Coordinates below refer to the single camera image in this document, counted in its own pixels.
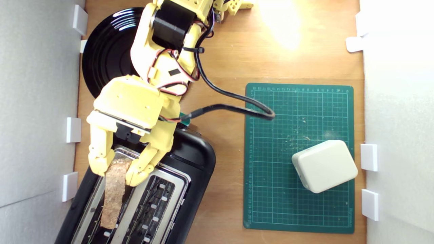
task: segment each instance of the green cutting mat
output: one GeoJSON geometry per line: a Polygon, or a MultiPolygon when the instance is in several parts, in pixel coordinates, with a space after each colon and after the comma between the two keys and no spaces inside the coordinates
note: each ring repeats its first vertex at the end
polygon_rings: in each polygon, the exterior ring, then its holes
{"type": "Polygon", "coordinates": [[[246,116],[245,228],[353,233],[354,180],[315,194],[291,162],[296,152],[330,139],[345,141],[354,157],[353,88],[249,83],[246,95],[276,118],[246,116]]]}

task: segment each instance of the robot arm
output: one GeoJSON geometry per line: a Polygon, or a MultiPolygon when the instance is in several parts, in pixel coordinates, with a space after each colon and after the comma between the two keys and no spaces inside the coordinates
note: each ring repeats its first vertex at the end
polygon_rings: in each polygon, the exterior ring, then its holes
{"type": "Polygon", "coordinates": [[[206,30],[211,8],[240,8],[242,0],[154,0],[146,5],[131,48],[140,77],[111,80],[87,118],[91,127],[89,164],[104,176],[114,158],[113,134],[132,143],[147,143],[125,176],[137,186],[154,170],[173,144],[179,101],[189,82],[198,80],[196,45],[206,30]]]}

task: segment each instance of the wooden table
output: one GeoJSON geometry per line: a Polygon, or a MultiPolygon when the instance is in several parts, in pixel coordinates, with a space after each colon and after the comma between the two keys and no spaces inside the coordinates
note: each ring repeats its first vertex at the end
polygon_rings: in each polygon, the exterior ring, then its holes
{"type": "MultiPolygon", "coordinates": [[[[147,1],[87,0],[88,34],[108,15],[147,1]]],[[[203,43],[205,72],[215,84],[239,94],[248,82],[315,83],[351,85],[355,92],[355,152],[364,141],[363,59],[350,54],[345,38],[354,36],[358,0],[258,0],[252,10],[228,16],[215,27],[214,38],[203,43]]],[[[80,77],[79,112],[83,119],[82,142],[77,144],[75,170],[80,181],[88,167],[89,126],[86,116],[93,97],[80,77]]],[[[182,111],[214,104],[242,102],[212,91],[204,82],[192,85],[182,111]]],[[[243,215],[244,116],[211,112],[192,121],[217,155],[214,174],[191,227],[187,244],[207,243],[366,243],[366,219],[361,214],[361,189],[365,174],[355,181],[355,233],[315,234],[247,230],[243,215]]]]}

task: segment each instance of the white bracket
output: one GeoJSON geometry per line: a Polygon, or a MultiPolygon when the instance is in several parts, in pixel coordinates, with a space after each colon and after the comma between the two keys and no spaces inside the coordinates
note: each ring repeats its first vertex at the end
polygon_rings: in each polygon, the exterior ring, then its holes
{"type": "Polygon", "coordinates": [[[71,117],[66,119],[66,142],[81,142],[81,119],[71,117]]]}
{"type": "Polygon", "coordinates": [[[362,214],[378,221],[378,193],[362,189],[362,214]]]}
{"type": "Polygon", "coordinates": [[[81,40],[81,43],[80,43],[80,53],[84,52],[84,48],[86,47],[86,43],[87,43],[87,39],[86,40],[81,40]]]}
{"type": "Polygon", "coordinates": [[[67,175],[63,175],[63,202],[75,197],[77,193],[78,175],[78,172],[72,172],[67,175]]]}
{"type": "Polygon", "coordinates": [[[362,51],[364,48],[363,37],[368,34],[370,28],[370,22],[368,16],[360,11],[355,15],[355,26],[357,31],[357,36],[347,37],[345,43],[347,45],[347,50],[350,53],[362,51]]]}
{"type": "Polygon", "coordinates": [[[377,145],[361,144],[360,158],[361,158],[362,169],[375,171],[375,172],[378,171],[377,145]]]}
{"type": "Polygon", "coordinates": [[[87,13],[80,5],[76,4],[74,7],[74,20],[72,27],[76,29],[82,36],[86,35],[87,31],[87,13]]]}

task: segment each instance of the white wall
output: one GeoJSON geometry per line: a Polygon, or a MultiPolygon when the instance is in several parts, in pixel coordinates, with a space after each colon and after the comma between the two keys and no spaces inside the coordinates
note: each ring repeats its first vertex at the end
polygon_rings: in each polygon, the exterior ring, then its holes
{"type": "Polygon", "coordinates": [[[75,3],[0,1],[1,243],[52,243],[70,206],[61,184],[75,154],[65,143],[77,114],[75,3]]]}
{"type": "Polygon", "coordinates": [[[434,243],[434,3],[361,0],[366,143],[378,145],[379,221],[368,244],[434,243]]]}

